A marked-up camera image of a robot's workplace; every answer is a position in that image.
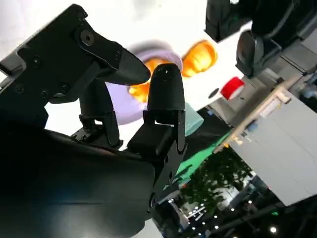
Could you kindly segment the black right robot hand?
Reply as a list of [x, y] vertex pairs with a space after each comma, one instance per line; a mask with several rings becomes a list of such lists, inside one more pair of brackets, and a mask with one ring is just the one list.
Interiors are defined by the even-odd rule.
[[[0, 235], [130, 238], [187, 149], [173, 63], [150, 72], [72, 4], [0, 63]], [[107, 83], [150, 83], [143, 125], [122, 144]]]

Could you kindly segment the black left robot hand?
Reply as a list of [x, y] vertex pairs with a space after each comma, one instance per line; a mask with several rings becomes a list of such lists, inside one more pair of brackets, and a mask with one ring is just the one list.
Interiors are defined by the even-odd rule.
[[240, 34], [236, 67], [249, 79], [307, 39], [317, 27], [315, 0], [260, 0], [250, 30]]

